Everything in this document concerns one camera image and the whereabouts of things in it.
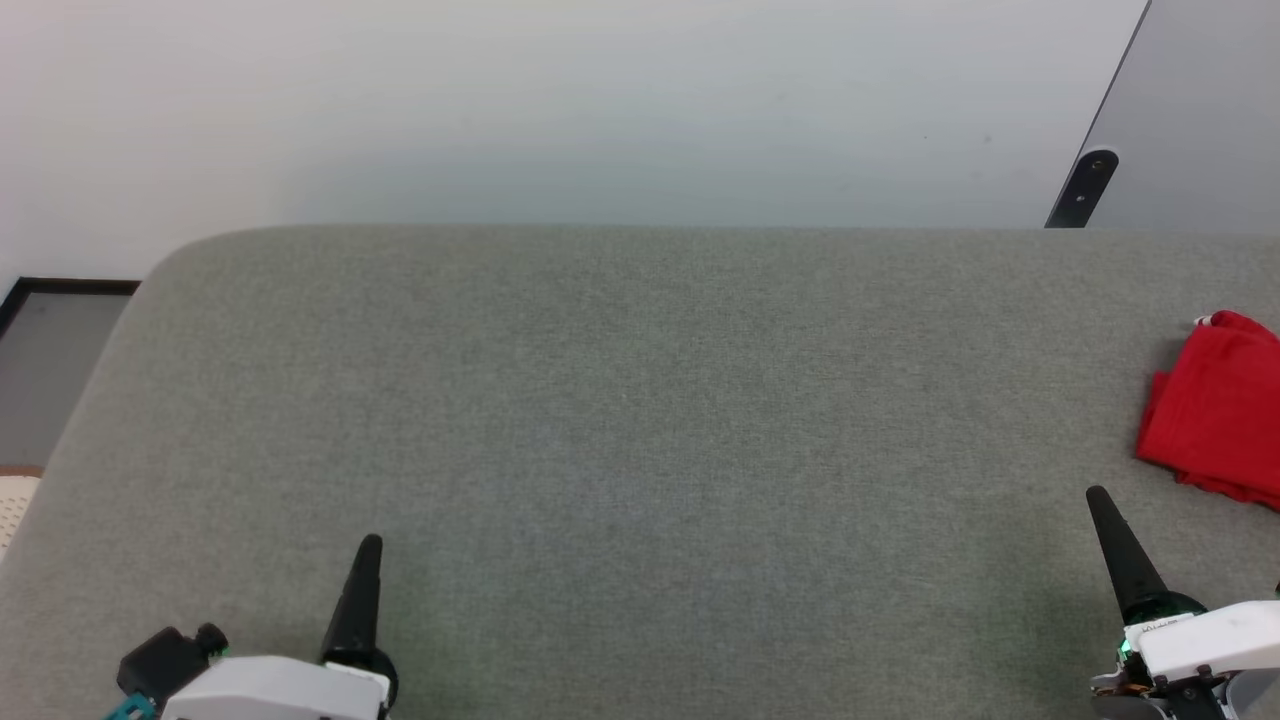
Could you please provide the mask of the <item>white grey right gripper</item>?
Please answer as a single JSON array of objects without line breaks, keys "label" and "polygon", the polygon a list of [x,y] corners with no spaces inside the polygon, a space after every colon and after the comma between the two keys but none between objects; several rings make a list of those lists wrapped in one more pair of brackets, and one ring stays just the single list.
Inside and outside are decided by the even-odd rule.
[{"label": "white grey right gripper", "polygon": [[1085,501],[1126,625],[1115,671],[1091,680],[1096,717],[1244,717],[1277,683],[1277,601],[1206,612],[1167,588],[1106,488]]}]

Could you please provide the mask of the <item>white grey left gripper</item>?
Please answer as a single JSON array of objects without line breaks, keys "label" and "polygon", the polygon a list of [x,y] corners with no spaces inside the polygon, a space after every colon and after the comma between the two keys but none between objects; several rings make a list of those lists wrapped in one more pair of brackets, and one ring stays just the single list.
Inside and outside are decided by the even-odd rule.
[{"label": "white grey left gripper", "polygon": [[163,703],[161,719],[385,719],[398,682],[378,644],[383,538],[362,538],[329,621],[320,661],[224,659]]}]

